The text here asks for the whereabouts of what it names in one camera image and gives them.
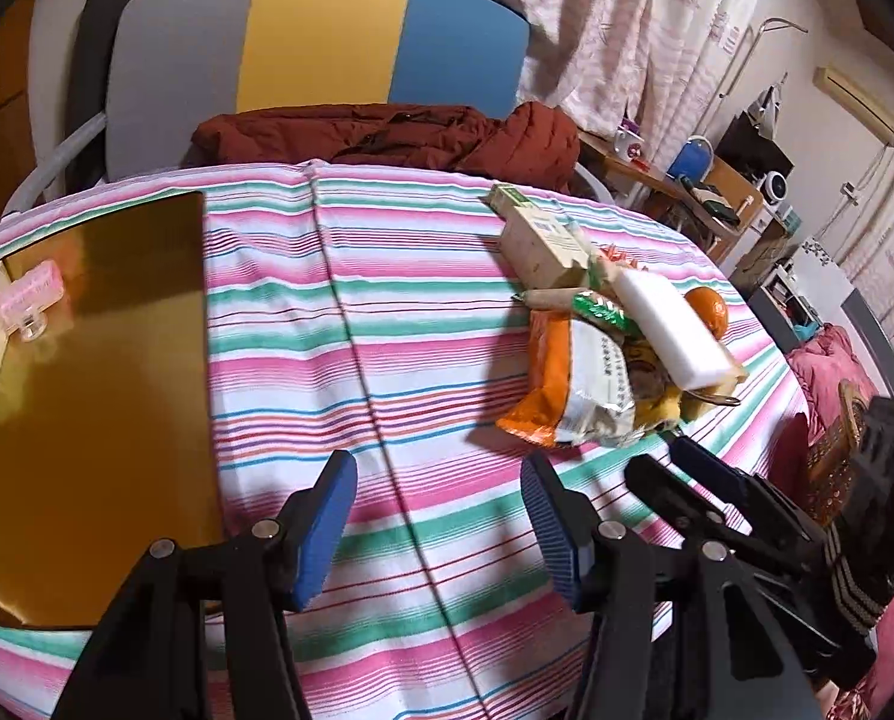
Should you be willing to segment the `orange white snack bag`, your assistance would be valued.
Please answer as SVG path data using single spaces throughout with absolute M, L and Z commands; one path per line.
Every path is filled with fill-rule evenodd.
M 529 444 L 623 444 L 634 434 L 632 396 L 618 341 L 568 312 L 532 310 L 529 391 L 496 426 Z

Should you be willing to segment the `orange mandarin fruit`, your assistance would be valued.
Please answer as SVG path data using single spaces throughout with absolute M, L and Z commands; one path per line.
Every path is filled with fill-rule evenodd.
M 727 333 L 728 322 L 730 322 L 727 303 L 721 294 L 707 286 L 698 286 L 698 288 L 688 291 L 685 299 L 691 305 L 691 309 L 696 312 L 699 320 L 703 322 L 704 327 L 717 341 L 721 341 Z

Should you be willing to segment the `dark red puffer jacket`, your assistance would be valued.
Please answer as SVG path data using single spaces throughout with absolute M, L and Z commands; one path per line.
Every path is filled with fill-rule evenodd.
M 190 138 L 202 164 L 415 167 L 563 192 L 579 160 L 575 123 L 523 103 L 495 119 L 470 106 L 322 104 L 247 110 L 202 122 Z

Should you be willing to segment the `wooden side desk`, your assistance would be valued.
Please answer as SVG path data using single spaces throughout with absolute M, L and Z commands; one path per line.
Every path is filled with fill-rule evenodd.
M 668 177 L 662 169 L 644 167 L 621 160 L 613 143 L 587 132 L 580 132 L 582 156 L 589 160 L 595 176 L 614 188 L 629 188 L 628 205 L 639 208 L 655 221 L 663 221 L 701 247 L 715 263 L 724 263 L 740 252 L 740 241 L 755 229 L 755 220 L 766 210 L 763 194 L 727 166 L 721 158 L 712 161 L 709 179 L 724 205 L 737 215 L 737 224 L 728 224 L 722 215 L 712 215 L 699 199 L 701 190 L 688 190 L 683 181 Z

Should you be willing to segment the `gold tin tray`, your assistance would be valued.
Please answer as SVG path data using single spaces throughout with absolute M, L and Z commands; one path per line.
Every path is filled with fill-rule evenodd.
M 32 242 L 63 299 L 0 372 L 0 626 L 94 624 L 141 553 L 224 525 L 209 426 L 205 200 L 115 210 Z

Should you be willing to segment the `cream tall carton box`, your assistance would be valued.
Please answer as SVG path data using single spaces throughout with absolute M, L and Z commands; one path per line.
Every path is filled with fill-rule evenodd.
M 575 288 L 587 278 L 589 255 L 548 211 L 507 206 L 499 249 L 525 288 Z

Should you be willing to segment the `green yellow medicine box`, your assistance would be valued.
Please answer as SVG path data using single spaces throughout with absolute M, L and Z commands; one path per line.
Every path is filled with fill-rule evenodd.
M 501 220 L 507 221 L 514 216 L 545 215 L 545 210 L 527 195 L 523 195 L 517 187 L 498 182 L 490 188 L 483 202 L 496 213 Z

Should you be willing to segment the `wall air conditioner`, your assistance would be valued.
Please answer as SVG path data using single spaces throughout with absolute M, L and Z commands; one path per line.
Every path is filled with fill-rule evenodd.
M 885 146 L 894 146 L 894 115 L 880 101 L 857 85 L 851 76 L 834 67 L 818 67 L 813 83 L 851 114 Z

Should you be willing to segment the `grey yellow blue chair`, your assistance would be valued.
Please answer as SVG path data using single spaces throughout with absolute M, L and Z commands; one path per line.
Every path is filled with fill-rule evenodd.
M 86 0 L 68 73 L 65 140 L 8 210 L 179 166 L 221 114 L 322 104 L 523 104 L 522 16 L 494 0 Z

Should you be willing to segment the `striped pink tablecloth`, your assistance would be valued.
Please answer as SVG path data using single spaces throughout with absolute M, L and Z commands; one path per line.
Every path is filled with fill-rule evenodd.
M 548 718 L 579 676 L 589 626 L 550 587 L 518 490 L 527 449 L 496 426 L 529 387 L 529 317 L 488 188 L 411 169 L 215 167 L 0 223 L 6 268 L 95 216 L 202 195 L 223 538 L 276 514 L 331 452 L 358 462 L 325 590 L 289 622 L 315 717 Z M 91 628 L 0 626 L 0 704 L 49 717 Z

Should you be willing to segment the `white foam block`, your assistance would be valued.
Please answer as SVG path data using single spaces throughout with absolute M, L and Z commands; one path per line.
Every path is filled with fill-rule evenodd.
M 714 387 L 732 374 L 724 348 L 667 277 L 616 268 L 610 284 L 676 387 Z

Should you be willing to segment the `orange plastic rack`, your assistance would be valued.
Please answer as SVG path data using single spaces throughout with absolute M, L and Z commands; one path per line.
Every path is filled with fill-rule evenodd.
M 600 249 L 600 255 L 602 255 L 602 259 L 605 262 L 613 263 L 613 265 L 619 266 L 619 268 L 644 270 L 644 265 L 634 255 L 626 252 L 626 250 L 619 249 L 616 245 L 603 245 L 602 249 Z

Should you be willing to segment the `pink curtain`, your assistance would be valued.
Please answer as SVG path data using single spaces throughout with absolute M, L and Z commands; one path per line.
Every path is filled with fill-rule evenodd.
M 758 0 L 497 0 L 530 27 L 518 94 L 609 137 L 621 117 L 653 156 L 693 135 Z

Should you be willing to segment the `blue kettle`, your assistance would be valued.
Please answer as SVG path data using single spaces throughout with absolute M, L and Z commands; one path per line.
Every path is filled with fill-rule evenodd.
M 710 141 L 704 135 L 693 135 L 676 154 L 675 160 L 667 169 L 667 176 L 672 181 L 688 179 L 693 184 L 700 184 L 709 176 L 714 158 L 714 146 Z

